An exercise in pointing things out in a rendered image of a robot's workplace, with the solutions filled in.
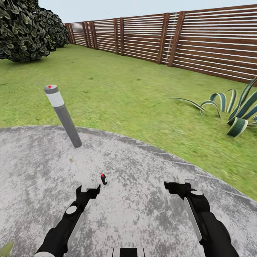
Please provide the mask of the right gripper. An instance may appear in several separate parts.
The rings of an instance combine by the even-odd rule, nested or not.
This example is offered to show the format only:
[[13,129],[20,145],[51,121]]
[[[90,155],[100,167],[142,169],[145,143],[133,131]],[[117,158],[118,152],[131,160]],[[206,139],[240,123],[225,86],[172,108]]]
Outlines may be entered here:
[[170,194],[178,194],[180,195],[181,189],[182,188],[191,188],[191,184],[190,183],[185,183],[185,184],[179,184],[176,182],[164,182],[165,188],[166,190],[169,190]]

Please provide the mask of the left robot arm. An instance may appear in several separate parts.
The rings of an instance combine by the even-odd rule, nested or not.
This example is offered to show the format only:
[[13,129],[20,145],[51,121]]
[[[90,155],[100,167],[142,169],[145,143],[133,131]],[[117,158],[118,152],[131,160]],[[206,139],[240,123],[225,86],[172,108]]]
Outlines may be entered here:
[[70,248],[84,217],[84,209],[90,199],[100,193],[99,183],[82,183],[76,189],[76,201],[68,207],[62,220],[49,230],[34,257],[63,257]]

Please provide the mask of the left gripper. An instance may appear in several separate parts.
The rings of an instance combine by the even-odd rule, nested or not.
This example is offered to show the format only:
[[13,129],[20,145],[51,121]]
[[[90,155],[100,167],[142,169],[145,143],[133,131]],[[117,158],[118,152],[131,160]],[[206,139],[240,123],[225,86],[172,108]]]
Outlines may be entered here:
[[77,189],[76,189],[76,197],[77,198],[84,198],[86,200],[86,202],[88,203],[90,199],[96,199],[97,195],[100,193],[100,186],[98,186],[98,188],[89,188],[89,190],[87,192],[81,192],[81,187],[82,185],[80,185]]

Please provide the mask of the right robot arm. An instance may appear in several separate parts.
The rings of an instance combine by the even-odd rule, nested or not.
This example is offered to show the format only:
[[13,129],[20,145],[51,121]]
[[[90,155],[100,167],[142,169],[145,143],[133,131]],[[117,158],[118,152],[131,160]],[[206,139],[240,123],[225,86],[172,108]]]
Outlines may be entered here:
[[170,194],[178,194],[185,204],[199,243],[203,245],[205,257],[239,257],[231,244],[230,235],[224,224],[217,220],[207,198],[191,188],[185,180],[194,180],[191,174],[178,174],[177,182],[164,182]]

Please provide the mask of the insectifuge atomizer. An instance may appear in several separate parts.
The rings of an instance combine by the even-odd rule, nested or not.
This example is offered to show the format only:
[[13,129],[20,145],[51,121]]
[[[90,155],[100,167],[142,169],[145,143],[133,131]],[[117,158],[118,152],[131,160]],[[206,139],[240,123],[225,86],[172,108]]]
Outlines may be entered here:
[[107,178],[105,175],[101,176],[101,179],[104,185],[107,184]]

